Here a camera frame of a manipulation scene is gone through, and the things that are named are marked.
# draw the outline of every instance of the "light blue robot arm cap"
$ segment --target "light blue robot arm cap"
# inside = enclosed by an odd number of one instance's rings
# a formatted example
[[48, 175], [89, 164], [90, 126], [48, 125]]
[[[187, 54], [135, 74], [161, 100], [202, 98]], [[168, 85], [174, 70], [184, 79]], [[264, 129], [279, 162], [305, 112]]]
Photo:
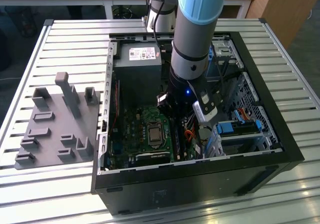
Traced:
[[224, 0], [179, 0], [184, 16], [192, 23], [206, 25], [217, 19]]

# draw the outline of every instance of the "green circuit board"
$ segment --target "green circuit board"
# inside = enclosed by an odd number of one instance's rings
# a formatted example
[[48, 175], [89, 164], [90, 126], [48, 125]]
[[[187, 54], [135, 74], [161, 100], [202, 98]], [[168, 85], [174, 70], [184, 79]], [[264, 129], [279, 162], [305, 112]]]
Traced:
[[[161, 126], [162, 144], [152, 146], [149, 142], [148, 127]], [[112, 144], [111, 163], [116, 169], [127, 168], [137, 154], [152, 152], [170, 152], [170, 161], [174, 161], [173, 144], [167, 118], [153, 106], [124, 111], [122, 141]]]

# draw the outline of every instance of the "power supply label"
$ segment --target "power supply label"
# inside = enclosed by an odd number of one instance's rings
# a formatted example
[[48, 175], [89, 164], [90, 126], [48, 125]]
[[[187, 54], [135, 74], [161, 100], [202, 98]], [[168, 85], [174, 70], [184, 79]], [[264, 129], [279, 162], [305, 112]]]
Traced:
[[129, 50], [129, 60], [147, 60], [156, 59], [156, 51], [154, 47], [150, 48], [131, 48]]

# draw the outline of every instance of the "white table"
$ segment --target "white table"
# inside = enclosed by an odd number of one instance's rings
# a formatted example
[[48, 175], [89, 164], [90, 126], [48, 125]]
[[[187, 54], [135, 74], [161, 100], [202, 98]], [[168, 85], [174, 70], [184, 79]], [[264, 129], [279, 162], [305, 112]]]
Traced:
[[[225, 0], [224, 5], [240, 6], [237, 18], [245, 18], [251, 0]], [[146, 0], [0, 0], [0, 6], [103, 5], [107, 19], [113, 19], [113, 5], [146, 5]]]
[[93, 163], [15, 170], [35, 87], [55, 87], [69, 73], [78, 92], [93, 86], [103, 96], [110, 32], [145, 32], [140, 20], [57, 20], [44, 26], [0, 129], [0, 223], [301, 223], [320, 216], [320, 101], [267, 24], [221, 19], [217, 31], [239, 31], [291, 130], [305, 162], [256, 193], [183, 207], [112, 217], [91, 195]]

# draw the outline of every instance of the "sticker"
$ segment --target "sticker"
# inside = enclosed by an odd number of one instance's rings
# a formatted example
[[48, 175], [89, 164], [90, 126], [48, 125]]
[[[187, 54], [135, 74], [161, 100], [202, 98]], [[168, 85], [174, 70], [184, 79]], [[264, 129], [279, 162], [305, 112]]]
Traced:
[[195, 146], [195, 150], [196, 150], [196, 152], [197, 152], [197, 153], [199, 153], [199, 154], [200, 154], [201, 149], [200, 149], [200, 147], [199, 147], [198, 145], [196, 145], [196, 146]]
[[129, 60], [148, 60], [156, 59], [156, 51], [154, 47], [150, 48], [131, 48], [129, 50]]

